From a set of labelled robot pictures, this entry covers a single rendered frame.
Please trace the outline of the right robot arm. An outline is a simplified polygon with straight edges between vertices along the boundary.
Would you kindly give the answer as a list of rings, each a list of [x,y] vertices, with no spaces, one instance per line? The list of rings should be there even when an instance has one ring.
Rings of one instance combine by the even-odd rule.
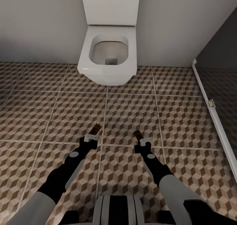
[[[198,194],[183,184],[151,152],[152,137],[140,139],[135,153],[143,157],[143,165],[152,181],[157,184],[176,225],[237,225],[237,221],[218,214]]]

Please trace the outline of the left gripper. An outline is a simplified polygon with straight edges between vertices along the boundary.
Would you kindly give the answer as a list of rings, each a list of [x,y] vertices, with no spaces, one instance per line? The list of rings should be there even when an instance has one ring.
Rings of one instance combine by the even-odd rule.
[[[88,151],[90,151],[90,149],[97,149],[97,141],[96,140],[90,140],[89,142],[84,142],[84,136],[80,139],[80,146],[84,146],[85,148],[87,148]]]

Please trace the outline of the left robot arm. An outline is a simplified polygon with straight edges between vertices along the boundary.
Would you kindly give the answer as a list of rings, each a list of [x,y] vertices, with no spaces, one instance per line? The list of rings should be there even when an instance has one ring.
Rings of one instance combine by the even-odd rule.
[[[85,134],[80,146],[48,175],[46,182],[5,225],[45,225],[62,194],[83,167],[85,156],[90,149],[97,149],[96,140],[100,140],[100,136]]]

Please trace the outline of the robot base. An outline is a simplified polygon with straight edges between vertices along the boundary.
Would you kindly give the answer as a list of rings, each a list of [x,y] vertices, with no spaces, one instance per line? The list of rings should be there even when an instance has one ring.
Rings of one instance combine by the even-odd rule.
[[[60,225],[92,225],[92,221],[79,223],[78,211],[67,211],[63,216]],[[145,225],[176,225],[175,220],[170,212],[159,211],[158,223],[145,222]]]

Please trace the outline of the mousetrap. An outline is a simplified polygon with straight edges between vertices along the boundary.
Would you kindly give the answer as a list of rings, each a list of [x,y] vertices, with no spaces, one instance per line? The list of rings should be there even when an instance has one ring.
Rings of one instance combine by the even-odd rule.
[[[143,139],[143,136],[142,136],[141,132],[139,130],[137,130],[137,131],[134,132],[134,135],[137,138],[138,143],[140,144],[141,143],[140,139]]]
[[[95,124],[95,126],[92,128],[92,130],[89,132],[89,134],[97,135],[97,133],[99,132],[99,130],[100,130],[101,128],[102,128],[101,125]]]

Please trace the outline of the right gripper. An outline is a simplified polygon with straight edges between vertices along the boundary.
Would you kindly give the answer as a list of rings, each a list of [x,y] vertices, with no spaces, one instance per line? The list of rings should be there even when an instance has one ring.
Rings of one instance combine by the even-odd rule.
[[[142,154],[143,150],[149,150],[151,151],[151,144],[149,142],[146,143],[146,146],[141,146],[140,144],[134,146],[135,153],[140,153]]]

